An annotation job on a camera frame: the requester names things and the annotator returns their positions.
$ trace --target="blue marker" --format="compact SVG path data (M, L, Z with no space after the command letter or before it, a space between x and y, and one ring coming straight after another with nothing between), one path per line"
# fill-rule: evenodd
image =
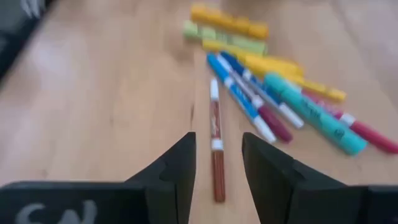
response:
M208 53L207 62L217 74L217 77L221 80L221 82L224 83L224 86L229 90L229 94L231 94L234 100L242 108L246 116L261 133L261 135L264 136L269 143L275 142L276 137L274 133L272 133L271 129L257 113L257 110L250 103L249 99L247 99L241 89L235 84L234 79L230 77L229 73L220 64L220 61L217 59L217 57L212 53Z
M296 112L309 120L323 135L343 148L348 154L356 155L368 144L345 124L339 122L311 99L292 88L278 74L269 73L266 76L266 82L269 88L275 91Z
M221 51L221 56L225 58L232 68L243 77L248 85L265 101L272 105L282 115L285 116L296 128L302 128L304 121L289 108L269 87L264 86L248 69L243 67L238 60L225 51Z

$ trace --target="teal marker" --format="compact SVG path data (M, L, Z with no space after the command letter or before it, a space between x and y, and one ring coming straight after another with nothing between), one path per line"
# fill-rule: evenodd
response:
M268 73L265 81L268 87L274 90L293 110L301 114L314 127L318 128L322 134L343 148L348 154L356 155L368 144L367 141L330 116L311 99L294 90L278 74Z

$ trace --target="brown marker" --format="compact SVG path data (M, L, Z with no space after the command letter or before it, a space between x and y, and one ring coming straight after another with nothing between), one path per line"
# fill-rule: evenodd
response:
M217 79L210 84L211 164L213 166L214 199L225 201L224 147L221 138L220 98Z

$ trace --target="red marker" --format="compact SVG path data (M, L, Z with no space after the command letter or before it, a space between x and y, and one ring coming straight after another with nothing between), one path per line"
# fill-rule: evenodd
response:
M369 141L376 147L382 149L383 151L389 153L398 153L398 144L394 143L390 139L379 134L377 131L366 126L364 123L357 121L352 115L344 113L344 111L338 110L333 106L326 104L319 98L313 95L307 95L311 98L317 105L321 106L327 112L332 114L335 118L339 119L341 122L345 123L351 130L356 134L361 136L363 139Z
M235 80L238 86L242 89L243 93L251 100L251 103L255 109L257 109L260 117L268 124L272 132L274 132L274 134L281 140L290 142L293 139L292 134L287 130L284 124L276 118L271 109L265 105L264 100L262 100L259 95L255 94L255 92L244 83L241 77L235 73L235 71L232 69L232 66L227 60L225 60L225 58L219 55L217 59L224 69L229 72L229 75Z
M214 200L225 201L224 147L221 138L220 104L217 79L210 83L211 164L213 166Z

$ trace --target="yellow marker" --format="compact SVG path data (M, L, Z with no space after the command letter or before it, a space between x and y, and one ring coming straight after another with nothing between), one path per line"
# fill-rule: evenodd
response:
M300 85L302 88L317 93L321 96L327 97L331 100L343 101L346 98L346 93L334 88L329 88L323 84L311 82L297 77L286 77L286 79Z
M260 79L263 79L267 72L277 72L282 77L300 85L304 89L332 100L343 101L346 97L346 93L341 90L328 88L323 84L305 80L303 78L303 70L295 63L278 60L274 57L261 57L252 52L241 50L239 47L225 45L214 40L203 40L203 48L212 52L219 52L220 50L228 51L235 55L240 62Z
M194 4L191 7L191 20L216 25L226 30L239 32L258 39L268 38L266 24L253 23L245 17L233 18L217 9L210 9L203 4Z
M202 46L205 50L210 52L219 52L220 50L226 50L229 53L242 58L244 58L246 55L262 55L259 52L250 52L234 45L224 44L217 40L204 39L202 42Z
M248 52L239 47L226 45L214 40L203 40L203 48L213 52L226 50L235 55L248 69L257 75L264 75L267 72L277 72L283 77L287 75L304 76L303 69L295 62L270 56L261 57L261 54Z

